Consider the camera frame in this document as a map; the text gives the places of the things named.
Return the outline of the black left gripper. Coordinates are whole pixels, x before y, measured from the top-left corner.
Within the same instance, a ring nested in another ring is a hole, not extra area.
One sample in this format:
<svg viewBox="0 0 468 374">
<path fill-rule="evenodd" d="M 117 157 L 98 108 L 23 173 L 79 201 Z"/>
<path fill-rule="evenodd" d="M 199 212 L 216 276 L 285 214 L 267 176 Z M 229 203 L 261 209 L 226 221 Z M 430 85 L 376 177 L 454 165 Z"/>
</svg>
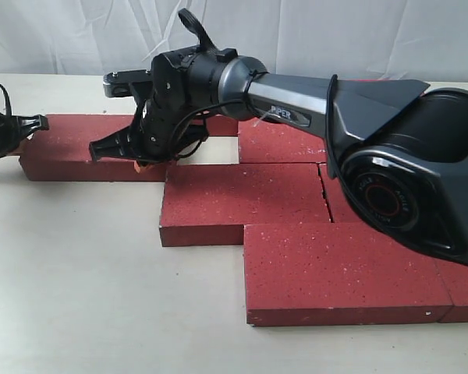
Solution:
<svg viewBox="0 0 468 374">
<path fill-rule="evenodd" d="M 21 156 L 36 131 L 49 130 L 43 115 L 18 116 L 0 113 L 0 158 L 9 154 Z"/>
</svg>

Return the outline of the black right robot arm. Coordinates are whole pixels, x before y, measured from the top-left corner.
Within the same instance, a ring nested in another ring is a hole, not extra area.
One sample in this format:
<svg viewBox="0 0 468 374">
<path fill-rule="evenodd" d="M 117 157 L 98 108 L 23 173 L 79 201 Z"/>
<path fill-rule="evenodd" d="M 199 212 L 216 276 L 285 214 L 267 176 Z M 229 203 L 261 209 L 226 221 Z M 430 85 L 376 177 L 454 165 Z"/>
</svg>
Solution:
<svg viewBox="0 0 468 374">
<path fill-rule="evenodd" d="M 468 266 L 468 90 L 419 80 L 342 80 L 269 72 L 233 48 L 157 55 L 108 74 L 133 97 L 125 128 L 90 143 L 93 160 L 178 160 L 225 115 L 288 125 L 324 142 L 328 175 L 367 224 L 418 253 Z"/>
</svg>

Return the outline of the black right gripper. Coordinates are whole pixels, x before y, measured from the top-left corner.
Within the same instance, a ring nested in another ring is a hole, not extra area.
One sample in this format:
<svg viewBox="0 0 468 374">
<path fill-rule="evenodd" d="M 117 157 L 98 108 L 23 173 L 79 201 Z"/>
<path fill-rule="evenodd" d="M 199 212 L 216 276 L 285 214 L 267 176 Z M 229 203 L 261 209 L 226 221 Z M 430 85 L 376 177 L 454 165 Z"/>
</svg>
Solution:
<svg viewBox="0 0 468 374">
<path fill-rule="evenodd" d="M 92 160 L 131 160 L 136 172 L 147 172 L 152 164 L 183 157 L 191 144 L 200 145 L 209 136 L 206 120 L 234 104 L 218 98 L 222 71 L 233 58 L 231 48 L 204 51 L 198 46 L 156 56 L 149 68 L 149 96 L 132 97 L 136 110 L 128 126 L 90 143 Z"/>
</svg>

